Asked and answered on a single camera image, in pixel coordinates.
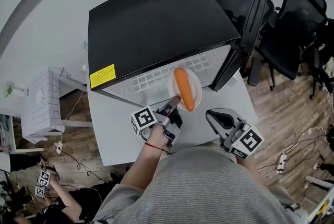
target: power outlet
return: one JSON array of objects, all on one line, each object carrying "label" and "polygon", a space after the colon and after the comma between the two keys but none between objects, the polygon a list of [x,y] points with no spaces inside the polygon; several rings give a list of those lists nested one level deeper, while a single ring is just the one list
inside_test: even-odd
[{"label": "power outlet", "polygon": [[63,143],[61,141],[58,141],[58,143],[55,143],[54,145],[56,146],[57,154],[60,155],[62,153]]},{"label": "power outlet", "polygon": [[285,169],[285,162],[287,161],[286,155],[281,155],[278,165],[276,167],[276,173],[280,173],[281,170]]}]

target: black and white marker cube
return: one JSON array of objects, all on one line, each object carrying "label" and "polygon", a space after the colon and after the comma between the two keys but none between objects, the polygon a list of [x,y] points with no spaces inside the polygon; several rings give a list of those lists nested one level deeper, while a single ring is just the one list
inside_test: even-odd
[{"label": "black and white marker cube", "polygon": [[232,144],[230,153],[246,159],[260,147],[264,140],[261,133],[252,126]]},{"label": "black and white marker cube", "polygon": [[41,171],[40,178],[38,179],[38,183],[42,186],[47,187],[50,182],[50,173]]},{"label": "black and white marker cube", "polygon": [[38,186],[35,186],[35,195],[38,197],[43,198],[44,197],[44,189],[39,188]]},{"label": "black and white marker cube", "polygon": [[157,122],[157,119],[151,110],[150,106],[141,108],[140,110],[131,114],[131,125],[137,136],[140,131]]}]

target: carrot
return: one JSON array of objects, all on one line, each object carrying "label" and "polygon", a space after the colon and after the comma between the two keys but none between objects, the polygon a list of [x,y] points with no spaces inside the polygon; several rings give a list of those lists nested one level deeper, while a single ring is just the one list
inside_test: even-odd
[{"label": "carrot", "polygon": [[187,110],[191,112],[194,109],[194,99],[187,72],[183,68],[177,68],[174,70],[174,77],[184,105],[186,106]]}]

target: hand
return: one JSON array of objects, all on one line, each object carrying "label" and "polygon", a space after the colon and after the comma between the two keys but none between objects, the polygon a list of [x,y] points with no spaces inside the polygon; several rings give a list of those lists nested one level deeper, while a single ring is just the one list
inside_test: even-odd
[{"label": "hand", "polygon": [[168,138],[163,134],[163,126],[154,124],[147,142],[153,146],[163,148],[168,143]]},{"label": "hand", "polygon": [[10,146],[0,146],[0,150],[1,151],[11,151],[11,147]]},{"label": "hand", "polygon": [[55,174],[50,174],[50,184],[57,183],[57,176]]}]

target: red string bracelet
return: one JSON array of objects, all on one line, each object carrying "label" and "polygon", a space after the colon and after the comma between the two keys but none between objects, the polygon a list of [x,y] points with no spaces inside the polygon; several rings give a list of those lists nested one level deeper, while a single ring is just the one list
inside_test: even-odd
[{"label": "red string bracelet", "polygon": [[145,142],[145,144],[148,145],[148,146],[150,146],[150,147],[152,147],[152,148],[162,150],[162,151],[166,152],[168,155],[170,155],[170,153],[167,152],[167,151],[165,151],[164,149],[161,149],[161,148],[158,148],[158,147],[156,147],[156,146],[153,146],[153,145],[149,144],[148,142]]}]

